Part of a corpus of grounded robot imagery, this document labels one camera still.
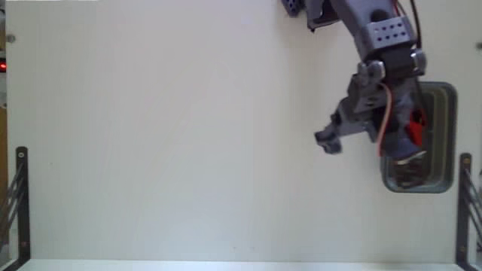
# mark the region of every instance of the white table surface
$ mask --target white table surface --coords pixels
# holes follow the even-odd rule
[[[456,153],[478,172],[482,2],[417,3],[424,80],[459,91]],[[7,25],[34,258],[454,262],[456,184],[391,193],[367,135],[337,156],[314,142],[358,62],[341,23],[313,35],[277,0],[104,0],[8,2]],[[49,263],[70,264],[25,270]]]
[[[31,260],[20,271],[459,271],[452,264],[226,263],[132,260]]]

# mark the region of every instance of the black bracket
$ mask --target black bracket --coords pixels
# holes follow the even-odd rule
[[[457,237],[456,237],[456,263],[460,268],[466,271],[476,271],[468,262],[468,220],[471,215],[471,205],[475,204],[471,200],[471,193],[473,184],[471,182],[471,163],[472,155],[461,154],[459,161],[459,201],[457,207]],[[479,201],[480,199],[477,194],[472,195]]]
[[[19,257],[5,271],[18,270],[30,260],[29,218],[29,152],[26,147],[16,149],[17,171],[7,190],[7,198],[0,207],[0,234],[5,244],[8,231],[17,216]]]

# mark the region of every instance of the robotic arm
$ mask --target robotic arm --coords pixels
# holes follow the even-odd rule
[[[412,93],[426,69],[425,54],[407,17],[395,13],[393,0],[283,0],[290,16],[307,9],[308,28],[342,20],[352,34],[361,62],[351,77],[348,96],[331,122],[315,134],[328,154],[342,151],[340,137],[367,132],[380,155],[404,165],[425,151],[407,126],[415,107]]]

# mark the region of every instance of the black metal stand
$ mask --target black metal stand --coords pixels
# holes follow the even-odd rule
[[[467,259],[468,254],[468,220],[472,219],[480,235],[480,198],[471,181],[471,163],[472,156],[470,154],[461,154],[459,162],[459,201],[457,208],[457,237],[456,237],[456,263],[460,268],[466,271],[477,271]]]
[[[11,224],[17,215],[19,257],[5,271],[18,270],[30,260],[30,218],[29,218],[29,153],[27,148],[18,147],[17,173],[7,192],[7,199],[0,207],[0,229],[4,243]]]

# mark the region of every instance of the screw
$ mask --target screw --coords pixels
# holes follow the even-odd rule
[[[14,43],[17,38],[15,38],[15,35],[8,34],[5,36],[5,39],[7,40],[8,43]]]

